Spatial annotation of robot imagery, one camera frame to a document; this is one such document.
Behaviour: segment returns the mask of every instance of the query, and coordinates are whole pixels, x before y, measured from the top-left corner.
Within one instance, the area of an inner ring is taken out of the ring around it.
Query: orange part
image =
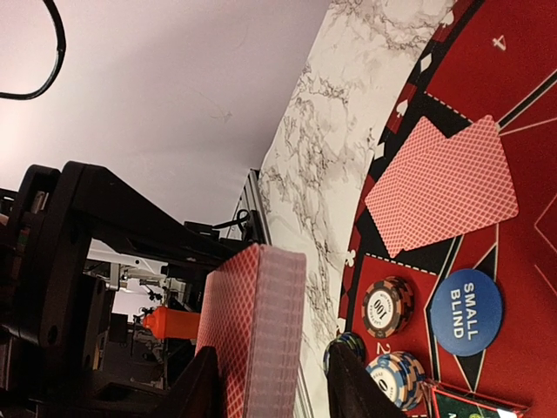
[[[167,338],[195,340],[198,337],[200,317],[200,313],[158,307],[153,314],[145,316],[143,325],[159,340]]]

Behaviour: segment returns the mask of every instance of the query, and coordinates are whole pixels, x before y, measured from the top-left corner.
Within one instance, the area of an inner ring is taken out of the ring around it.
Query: blue button
[[[503,298],[488,275],[459,270],[443,280],[433,296],[432,328],[449,353],[467,357],[485,350],[503,321]]]

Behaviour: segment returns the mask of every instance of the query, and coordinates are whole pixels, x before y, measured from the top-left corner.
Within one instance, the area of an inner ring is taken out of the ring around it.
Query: black machine frame
[[[167,262],[167,273],[193,282],[251,244],[220,239],[200,224],[181,225],[96,165],[70,162],[61,172],[33,165],[19,191],[2,190],[0,200],[10,213],[0,225],[0,407],[5,394],[8,403],[42,404],[64,394],[84,404],[103,393],[85,395],[76,388],[91,383],[71,383],[91,373],[98,336],[109,326],[106,301],[113,295],[101,279],[84,274],[93,239],[118,253]],[[98,373],[93,381],[105,382]]]

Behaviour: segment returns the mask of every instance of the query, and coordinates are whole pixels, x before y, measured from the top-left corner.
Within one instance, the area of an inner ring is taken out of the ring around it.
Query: poker chip
[[[401,278],[388,277],[367,289],[361,313],[371,336],[387,338],[406,326],[413,310],[410,285]]]
[[[433,296],[432,329],[450,354],[467,357],[495,340],[503,321],[503,299],[488,275],[459,270],[444,279]]]
[[[406,352],[382,354],[366,368],[379,388],[398,408],[408,411],[419,405],[426,379],[419,361]]]
[[[342,333],[333,341],[331,341],[325,349],[325,353],[323,354],[323,371],[325,372],[325,375],[329,373],[329,351],[333,343],[347,345],[348,348],[350,348],[350,350],[354,353],[354,355],[356,355],[358,360],[360,360],[362,363],[366,361],[366,345],[360,338],[360,336],[355,333]]]
[[[377,357],[366,367],[367,373],[377,383],[389,400],[401,408],[408,398],[407,375],[403,367],[390,354]]]

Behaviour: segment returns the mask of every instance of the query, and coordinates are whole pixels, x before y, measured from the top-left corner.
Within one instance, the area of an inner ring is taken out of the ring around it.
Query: stack of cards
[[[518,214],[498,127],[485,116],[447,139],[422,118],[366,197],[391,257]]]
[[[228,418],[292,416],[305,255],[252,245],[207,277],[197,351],[215,347]]]

